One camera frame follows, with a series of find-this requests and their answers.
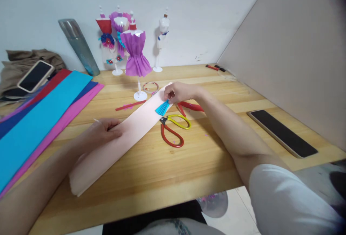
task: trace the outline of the forearm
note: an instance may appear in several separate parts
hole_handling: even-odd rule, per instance
[[[80,153],[72,144],[58,150],[0,201],[0,234],[27,234]]]
[[[273,164],[289,170],[257,133],[225,104],[204,90],[196,101],[231,154],[247,189],[251,172],[259,164]]]
[[[232,156],[273,153],[241,117],[209,92],[201,90],[196,101],[202,106],[215,132]]]

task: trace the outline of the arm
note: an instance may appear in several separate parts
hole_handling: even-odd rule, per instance
[[[100,119],[58,150],[0,201],[0,234],[27,234],[55,190],[84,153],[121,136],[108,131],[116,119]]]
[[[257,165],[272,164],[289,170],[249,125],[202,87],[176,82],[166,87],[165,99],[169,103],[194,99],[202,106],[247,189],[251,171]]]

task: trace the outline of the hand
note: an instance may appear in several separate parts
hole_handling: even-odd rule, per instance
[[[202,93],[202,90],[202,87],[198,85],[175,82],[166,86],[164,99],[169,99],[169,104],[190,99],[197,99]]]
[[[85,132],[71,141],[71,145],[84,154],[90,152],[115,138],[119,138],[122,132],[119,130],[111,130],[118,125],[118,119],[99,119],[94,122]]]

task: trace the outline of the white sleeve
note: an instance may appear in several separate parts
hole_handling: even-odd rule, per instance
[[[284,168],[256,166],[249,191],[262,235],[337,234],[344,224],[329,204]]]

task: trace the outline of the purple pleated paper dress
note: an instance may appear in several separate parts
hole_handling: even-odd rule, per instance
[[[145,32],[139,37],[131,33],[121,33],[120,37],[130,54],[126,63],[126,75],[145,77],[152,71],[149,61],[143,55]]]

